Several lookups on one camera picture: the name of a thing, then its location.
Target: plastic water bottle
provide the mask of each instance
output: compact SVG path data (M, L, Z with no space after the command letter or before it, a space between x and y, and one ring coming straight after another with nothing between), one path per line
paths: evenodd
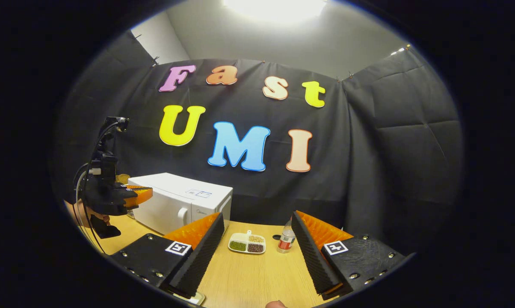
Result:
M291 228L291 217L290 217L290 220L286 223L286 225L284 226L284 229L282 230L282 236L278 242L277 251L279 253L289 252L294 241L295 241L295 233L293 232L293 230Z

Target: yellow letter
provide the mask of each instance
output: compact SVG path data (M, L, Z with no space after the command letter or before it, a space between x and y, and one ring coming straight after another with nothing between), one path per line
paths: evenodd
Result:
M288 135L292 138L292 155L286 169L293 172L309 171L311 166L307 163L307 148L313 134L303 129L291 129Z
M160 123L160 128L158 129L158 135L162 142L168 145L181 146L191 142L193 136L195 136L198 119L201 114L206 111L206 108L201 106L191 106L187 108L189 119L187 120L185 131L183 134L177 135L174 134L174 123L176 122L178 113L183 109L183 107L178 105L168 105L164 108L164 117Z
M285 89L287 86L288 82L286 79L269 76L265 78L263 94L268 98L283 100L288 97L288 91Z
M234 66L218 66L212 72L214 74L210 74L206 78L208 84L234 84L237 82L237 68Z
M303 82L301 85L305 87L305 101L307 104L314 107L324 107L324 101L318 99L318 93L324 94L326 89L321 88L316 81Z

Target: human hand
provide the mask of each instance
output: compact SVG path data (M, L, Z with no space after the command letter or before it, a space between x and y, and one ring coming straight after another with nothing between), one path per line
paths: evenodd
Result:
M73 206L66 200L64 200L64 202L65 202L66 206L68 207L68 211L71 213L72 218L75 220L75 222L78 225L81 225L81 221L82 221L83 226L85 226L86 228L90 228L90 224L88 221L90 220L91 215L94 215L97 218L103 220L105 222L105 224L107 224L108 226L111 225L111 223L109 222L109 215L102 215L102 214L96 213L89 207L86 207L88 219L85 219L85 205L83 204L83 201L81 199L79 199L79 201L77 201L77 203L75 203L75 212L74 213L73 213Z
M280 300L274 302L268 302L265 308L287 308Z

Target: black fabric backdrop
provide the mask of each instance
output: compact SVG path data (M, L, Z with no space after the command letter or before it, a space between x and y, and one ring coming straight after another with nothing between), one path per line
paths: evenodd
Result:
M117 173L137 177L169 172L233 187L231 213L236 221L280 225L298 209L348 232L376 236L407 254L426 245L451 211L459 187L461 129L449 93L416 53L390 56L340 83L254 60L190 60L152 68L141 46L133 48L132 58L139 60L124 68L102 66L100 73L89 68L84 75L89 81L74 86L60 116L52 170L58 190L69 201L74 172L88 160L103 120L124 116L130 125L126 133L117 134ZM183 65L196 65L197 70L173 92L159 92L170 68ZM238 68L235 84L206 83L211 70L221 65ZM263 95L267 76L287 80L287 99ZM301 83L312 80L326 89L320 94L326 102L322 108L305 101ZM184 108L174 133L185 129L187 107L206 108L189 144L176 147L160 140L167 105ZM242 169L242 160L234 168L208 164L216 121L232 122L240 139L255 125L271 130L263 172ZM290 129L313 134L307 173L286 170Z

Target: white tray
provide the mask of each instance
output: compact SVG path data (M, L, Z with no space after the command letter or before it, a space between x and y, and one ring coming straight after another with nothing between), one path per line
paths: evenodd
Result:
M259 243L259 242L252 242L249 240L250 236L255 236L255 237L258 237L258 238L261 238L263 240L262 243ZM233 249L231 248L230 244L231 242L239 242L239 243L244 243L246 244L246 250L242 251L242 250L236 250L236 249ZM248 245L249 244L258 244L258 245L262 245L263 246L263 251L260 252L260 253L253 253L253 252L249 252L248 251ZM229 242L227 244L228 248L230 250L233 250L234 252L239 252L239 253L252 253L252 254L262 254L265 252L265 248L266 248L266 245L265 245L265 238L263 236L260 236L260 235L254 235L252 234L252 230L248 230L245 234L244 233L233 233L233 235L231 235L231 238L229 239Z

